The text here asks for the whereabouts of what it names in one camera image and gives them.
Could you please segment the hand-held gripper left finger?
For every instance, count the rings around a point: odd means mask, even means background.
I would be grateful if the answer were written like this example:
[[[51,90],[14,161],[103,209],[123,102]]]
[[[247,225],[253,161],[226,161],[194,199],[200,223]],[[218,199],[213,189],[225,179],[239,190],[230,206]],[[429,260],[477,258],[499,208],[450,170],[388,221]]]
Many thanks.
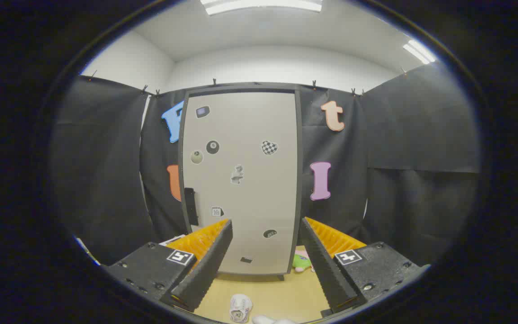
[[[142,297],[193,312],[213,283],[232,238],[232,221],[224,219],[166,245],[146,243],[105,269]]]

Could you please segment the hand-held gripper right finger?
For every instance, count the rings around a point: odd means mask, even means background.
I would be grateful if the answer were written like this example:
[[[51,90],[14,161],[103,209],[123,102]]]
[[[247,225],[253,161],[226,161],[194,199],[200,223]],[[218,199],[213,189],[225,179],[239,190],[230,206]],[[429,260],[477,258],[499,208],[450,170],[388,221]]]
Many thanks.
[[[308,217],[301,219],[299,231],[329,314],[385,299],[430,268],[417,265],[387,243],[365,244]]]

